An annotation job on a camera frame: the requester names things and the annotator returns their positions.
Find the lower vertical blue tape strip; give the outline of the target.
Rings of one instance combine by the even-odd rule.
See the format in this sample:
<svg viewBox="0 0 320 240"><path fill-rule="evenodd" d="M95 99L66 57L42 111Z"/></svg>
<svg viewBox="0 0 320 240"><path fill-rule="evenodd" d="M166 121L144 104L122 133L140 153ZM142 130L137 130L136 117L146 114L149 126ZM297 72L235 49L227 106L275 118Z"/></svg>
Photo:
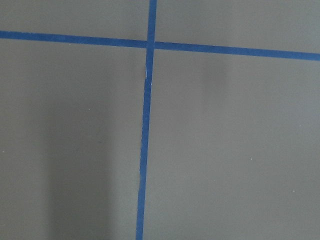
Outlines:
<svg viewBox="0 0 320 240"><path fill-rule="evenodd" d="M144 83L143 109L142 109L141 147L140 147L140 164L139 164L140 179L139 179L139 190L138 190L138 198L137 198L137 218L136 218L136 235L135 235L136 240L142 240L143 232L144 232L151 89L152 89L152 84L146 78Z"/></svg>

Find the horizontal blue tape strip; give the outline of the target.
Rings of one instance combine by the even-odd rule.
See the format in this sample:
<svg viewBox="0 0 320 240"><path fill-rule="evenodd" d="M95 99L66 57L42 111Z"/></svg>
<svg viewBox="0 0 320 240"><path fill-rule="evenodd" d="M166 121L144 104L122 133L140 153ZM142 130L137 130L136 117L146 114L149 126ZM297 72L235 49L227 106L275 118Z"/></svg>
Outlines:
<svg viewBox="0 0 320 240"><path fill-rule="evenodd" d="M2 30L0 32L0 37L2 39L13 39L13 40L57 42L57 43L68 43L68 44L128 47L128 48L141 48L141 49L147 48L147 44L148 44L146 40L76 36L76 35L50 34L50 33L33 33L33 32L5 31L5 30ZM281 58L281 59L297 59L297 60L317 61L317 62L320 60L319 53L285 51L285 50L201 45L201 44L174 43L174 42L161 42L161 41L154 42L153 47L156 50L214 53L214 54L268 57L268 58Z"/></svg>

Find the upper vertical blue tape strip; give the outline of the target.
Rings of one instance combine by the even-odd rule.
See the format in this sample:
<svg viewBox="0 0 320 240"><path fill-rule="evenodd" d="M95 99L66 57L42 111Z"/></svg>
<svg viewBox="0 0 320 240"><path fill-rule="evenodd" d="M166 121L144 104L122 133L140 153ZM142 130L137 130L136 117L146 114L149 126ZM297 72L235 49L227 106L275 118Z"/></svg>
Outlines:
<svg viewBox="0 0 320 240"><path fill-rule="evenodd" d="M146 43L146 83L152 85L154 50L155 50L155 35L156 35L156 15L157 15L157 0L149 1L148 10L148 28L147 28L147 43Z"/></svg>

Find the vertical blue tape strip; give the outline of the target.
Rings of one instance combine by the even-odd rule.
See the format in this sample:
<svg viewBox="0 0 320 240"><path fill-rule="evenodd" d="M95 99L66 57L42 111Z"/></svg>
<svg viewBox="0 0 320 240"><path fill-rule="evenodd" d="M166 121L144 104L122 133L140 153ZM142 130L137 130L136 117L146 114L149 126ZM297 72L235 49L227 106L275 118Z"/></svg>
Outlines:
<svg viewBox="0 0 320 240"><path fill-rule="evenodd" d="M151 89L152 89L152 84L146 78L144 83L143 109L142 109L141 147L140 147L140 164L139 164L140 179L139 179L139 190L138 190L138 198L137 198L137 218L136 218L136 235L135 235L136 240L142 240L143 232L144 232Z"/></svg>
<svg viewBox="0 0 320 240"><path fill-rule="evenodd" d="M154 50L155 50L155 35L156 35L156 15L157 15L157 0L149 1L148 10L148 28L147 28L147 43L146 43L146 83L152 85Z"/></svg>

